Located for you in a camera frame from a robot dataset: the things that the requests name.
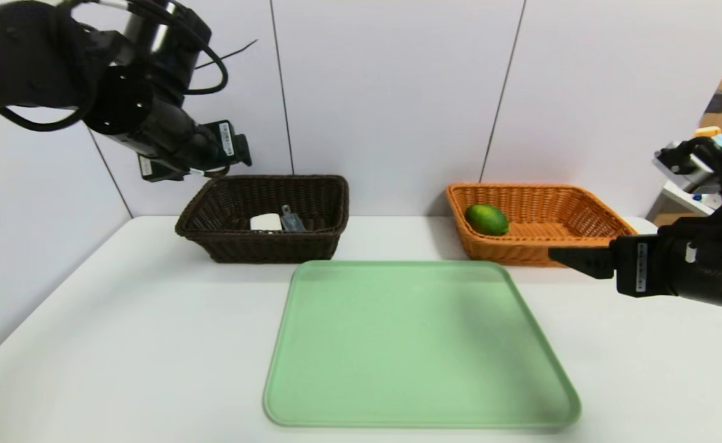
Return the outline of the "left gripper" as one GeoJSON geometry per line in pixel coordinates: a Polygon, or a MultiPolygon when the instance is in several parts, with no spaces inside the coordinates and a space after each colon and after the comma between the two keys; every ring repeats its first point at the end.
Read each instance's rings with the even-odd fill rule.
{"type": "Polygon", "coordinates": [[[220,177],[235,163],[253,165],[248,140],[229,121],[198,124],[159,95],[151,97],[151,157],[157,177],[220,177]]]}

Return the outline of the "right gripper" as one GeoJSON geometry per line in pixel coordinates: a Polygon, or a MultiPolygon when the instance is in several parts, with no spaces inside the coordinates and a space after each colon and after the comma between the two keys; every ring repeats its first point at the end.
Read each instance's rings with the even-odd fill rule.
{"type": "Polygon", "coordinates": [[[555,247],[547,254],[597,280],[615,275],[617,291],[629,297],[672,295],[722,306],[722,241],[629,236],[609,247],[555,247]]]}

